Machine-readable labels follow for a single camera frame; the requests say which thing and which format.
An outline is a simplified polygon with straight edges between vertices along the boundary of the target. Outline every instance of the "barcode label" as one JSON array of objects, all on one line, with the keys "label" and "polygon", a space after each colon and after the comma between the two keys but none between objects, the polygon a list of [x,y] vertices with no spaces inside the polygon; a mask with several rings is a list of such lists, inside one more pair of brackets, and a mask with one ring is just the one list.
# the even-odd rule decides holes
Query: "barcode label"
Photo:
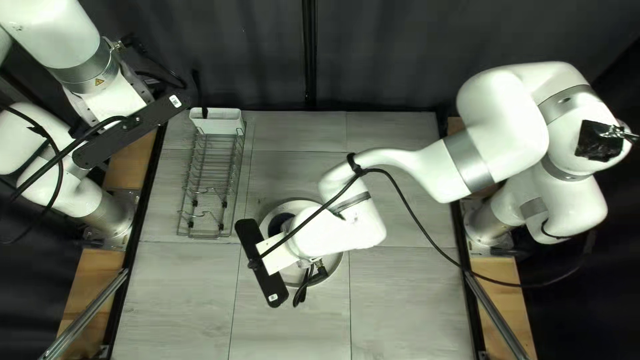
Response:
[{"label": "barcode label", "polygon": [[180,100],[178,100],[178,97],[176,95],[171,95],[169,96],[169,100],[171,100],[171,103],[176,107],[179,108],[182,106],[182,103],[180,102]]}]

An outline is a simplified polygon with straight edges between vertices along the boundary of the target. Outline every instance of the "table surface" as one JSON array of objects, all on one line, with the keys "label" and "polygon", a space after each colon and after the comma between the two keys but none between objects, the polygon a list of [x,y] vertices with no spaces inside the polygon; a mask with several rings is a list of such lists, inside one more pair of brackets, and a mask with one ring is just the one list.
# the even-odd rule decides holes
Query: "table surface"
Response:
[{"label": "table surface", "polygon": [[[460,118],[451,118],[451,131],[463,128]],[[138,140],[112,157],[103,187],[105,189],[140,189],[147,171],[147,163],[155,140],[155,132]],[[76,272],[60,332],[88,305],[122,267],[123,252],[86,249]],[[501,281],[519,282],[513,258],[481,257],[471,259],[474,271]],[[522,342],[532,359],[537,359],[527,310],[519,288],[505,288],[480,280],[498,310]],[[106,322],[111,310],[110,299],[87,326],[84,333],[65,354],[65,359],[92,356],[102,344]],[[484,342],[490,359],[512,359],[504,340],[479,304]]]}]

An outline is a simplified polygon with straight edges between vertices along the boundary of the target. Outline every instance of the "metal wire rack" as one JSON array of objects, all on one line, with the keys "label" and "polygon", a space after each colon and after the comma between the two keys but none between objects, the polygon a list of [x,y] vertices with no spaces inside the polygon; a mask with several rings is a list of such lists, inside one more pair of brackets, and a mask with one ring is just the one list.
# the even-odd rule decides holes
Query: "metal wire rack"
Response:
[{"label": "metal wire rack", "polygon": [[243,152],[243,129],[221,135],[198,128],[178,211],[178,235],[207,239],[231,235]]}]

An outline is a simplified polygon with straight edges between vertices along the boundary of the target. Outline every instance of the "floor tile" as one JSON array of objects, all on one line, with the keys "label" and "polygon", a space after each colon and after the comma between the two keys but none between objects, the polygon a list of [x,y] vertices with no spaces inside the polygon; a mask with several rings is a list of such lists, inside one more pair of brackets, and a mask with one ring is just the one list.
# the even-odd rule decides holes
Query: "floor tile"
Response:
[{"label": "floor tile", "polygon": [[191,150],[163,149],[140,241],[189,241],[176,235]]},{"label": "floor tile", "polygon": [[245,216],[260,221],[287,199],[321,201],[318,180],[345,157],[339,152],[254,151]]},{"label": "floor tile", "polygon": [[240,245],[141,243],[114,360],[228,357]]},{"label": "floor tile", "polygon": [[257,151],[337,151],[347,149],[345,113],[341,111],[246,111],[255,119]]},{"label": "floor tile", "polygon": [[[380,166],[398,183],[422,226],[439,247],[456,247],[451,206],[441,204],[424,191],[406,172],[391,166]],[[395,188],[383,174],[371,173],[363,178],[369,193],[387,227],[387,238],[379,246],[430,247]]]},{"label": "floor tile", "polygon": [[196,127],[189,119],[189,110],[184,110],[169,120],[164,134],[163,149],[192,149]]},{"label": "floor tile", "polygon": [[435,113],[348,112],[348,152],[374,147],[419,150],[437,141]]},{"label": "floor tile", "polygon": [[309,288],[307,299],[293,308],[295,290],[276,309],[270,308],[253,272],[241,256],[230,360],[348,360],[349,259],[325,282]]},{"label": "floor tile", "polygon": [[460,271],[435,249],[374,247],[349,256],[354,360],[473,359]]}]

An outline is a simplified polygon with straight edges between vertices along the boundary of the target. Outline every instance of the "wooden board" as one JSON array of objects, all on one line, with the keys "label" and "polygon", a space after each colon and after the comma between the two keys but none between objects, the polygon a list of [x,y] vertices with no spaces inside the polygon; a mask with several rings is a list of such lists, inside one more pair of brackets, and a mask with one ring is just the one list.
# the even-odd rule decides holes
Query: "wooden board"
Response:
[{"label": "wooden board", "polygon": [[154,130],[114,154],[102,187],[105,190],[142,189],[155,140]]},{"label": "wooden board", "polygon": [[[155,140],[156,131],[153,131],[114,154],[102,187],[105,190],[142,189]],[[120,251],[83,250],[58,336],[116,276],[122,268],[124,255]],[[113,296],[71,344],[62,359],[83,359],[98,352],[104,339],[112,303]]]},{"label": "wooden board", "polygon": [[[71,286],[58,336],[76,319],[122,268],[124,252],[84,249]],[[100,349],[109,320],[113,296],[104,303],[83,333],[71,344],[63,359],[82,359]]]},{"label": "wooden board", "polygon": [[[471,258],[471,267],[473,271],[492,279],[520,283],[518,268],[513,258],[491,256]],[[495,304],[495,307],[498,308],[502,317],[507,321],[513,333],[518,340],[520,340],[529,357],[532,360],[536,360],[538,357],[533,343],[533,335],[531,334],[531,326],[529,325],[529,317],[527,315],[527,306],[522,296],[522,290],[520,288],[509,288],[493,284],[482,279],[478,279],[478,281]],[[507,347],[504,339],[479,302],[478,308],[484,335],[484,346],[489,355],[489,359],[514,359],[513,353],[509,347]]]}]

